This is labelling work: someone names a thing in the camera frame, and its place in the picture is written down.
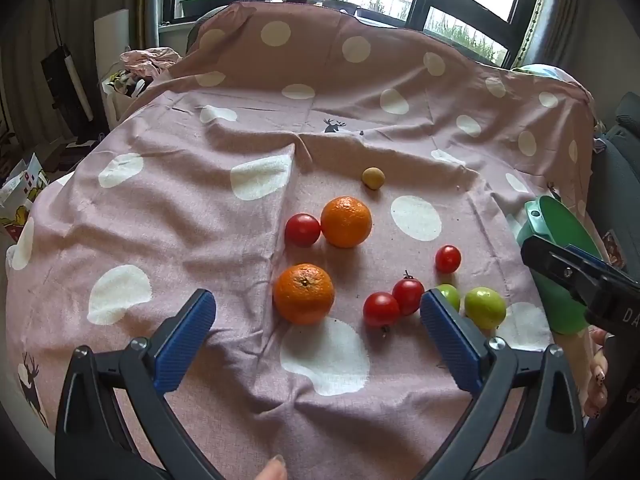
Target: pink bedsheet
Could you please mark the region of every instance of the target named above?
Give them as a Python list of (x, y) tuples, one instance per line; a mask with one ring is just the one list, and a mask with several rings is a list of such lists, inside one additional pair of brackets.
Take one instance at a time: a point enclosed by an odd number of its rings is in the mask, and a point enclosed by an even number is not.
[[(276, 453), (291, 478), (412, 478), (470, 397), (438, 366), (417, 315), (383, 338), (363, 327), (362, 303), (405, 269), (437, 285), (434, 254), (453, 243), (461, 293), (498, 290), (510, 306), (502, 334), (549, 343), (506, 216), (518, 221), (553, 182), (584, 217), (587, 95), (418, 32), (293, 4), (227, 8), (170, 74), (34, 204), (7, 296), (9, 356), (32, 404), (52, 428), (75, 346), (123, 348), (202, 287), (218, 318), (167, 397), (226, 478), (252, 478)], [(378, 192), (360, 181), (369, 166), (386, 174)], [(340, 195), (372, 211), (361, 246), (284, 246), (291, 214), (319, 217)], [(301, 262), (336, 288), (313, 327), (271, 306), (275, 277)]]

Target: orange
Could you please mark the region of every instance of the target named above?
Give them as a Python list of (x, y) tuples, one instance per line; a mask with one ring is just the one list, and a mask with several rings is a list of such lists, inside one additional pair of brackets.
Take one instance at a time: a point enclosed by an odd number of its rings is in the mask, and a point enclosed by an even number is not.
[(317, 323), (334, 304), (334, 284), (320, 267), (301, 264), (278, 277), (273, 285), (273, 303), (280, 315), (294, 324)]
[(371, 211), (353, 196), (334, 198), (324, 206), (320, 217), (326, 240), (343, 249), (363, 243), (371, 232), (371, 225)]

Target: cherry tomato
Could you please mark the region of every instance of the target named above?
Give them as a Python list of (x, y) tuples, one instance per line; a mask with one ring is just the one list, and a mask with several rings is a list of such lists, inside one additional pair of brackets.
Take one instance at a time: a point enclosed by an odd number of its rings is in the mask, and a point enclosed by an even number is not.
[(422, 283), (413, 276), (409, 276), (408, 272), (404, 272), (404, 278), (394, 285), (391, 295), (396, 298), (400, 306), (400, 314), (409, 316), (413, 314), (420, 306), (420, 298), (424, 294)]
[(364, 302), (364, 322), (369, 326), (385, 327), (400, 317), (400, 306), (388, 292), (374, 292)]
[(284, 238), (298, 247), (311, 247), (320, 237), (320, 222), (307, 213), (293, 215), (284, 227)]
[(460, 261), (462, 261), (462, 256), (456, 246), (442, 246), (436, 253), (436, 269), (443, 274), (456, 272), (460, 266)]

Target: human hand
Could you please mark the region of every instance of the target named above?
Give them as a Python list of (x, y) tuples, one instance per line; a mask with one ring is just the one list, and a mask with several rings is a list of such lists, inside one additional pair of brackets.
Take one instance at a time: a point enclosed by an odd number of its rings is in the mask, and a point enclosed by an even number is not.
[(600, 411), (607, 405), (607, 388), (604, 378), (607, 374), (608, 363), (604, 357), (603, 346), (607, 332), (601, 328), (590, 327), (591, 339), (600, 349), (590, 363), (591, 380), (587, 389), (588, 398), (584, 403), (584, 414), (590, 418), (598, 418)]
[(269, 460), (255, 480), (287, 480), (287, 466), (282, 455)]

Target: green lime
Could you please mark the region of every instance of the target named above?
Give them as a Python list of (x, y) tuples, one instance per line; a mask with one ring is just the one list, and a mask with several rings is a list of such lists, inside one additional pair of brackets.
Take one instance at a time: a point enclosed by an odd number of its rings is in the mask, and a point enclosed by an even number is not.
[(465, 296), (465, 313), (482, 330), (496, 328), (507, 316), (507, 305), (495, 290), (477, 286)]
[(457, 312), (460, 312), (460, 294), (458, 290), (453, 285), (449, 285), (449, 283), (443, 283), (436, 288), (442, 293), (445, 300), (449, 301)]

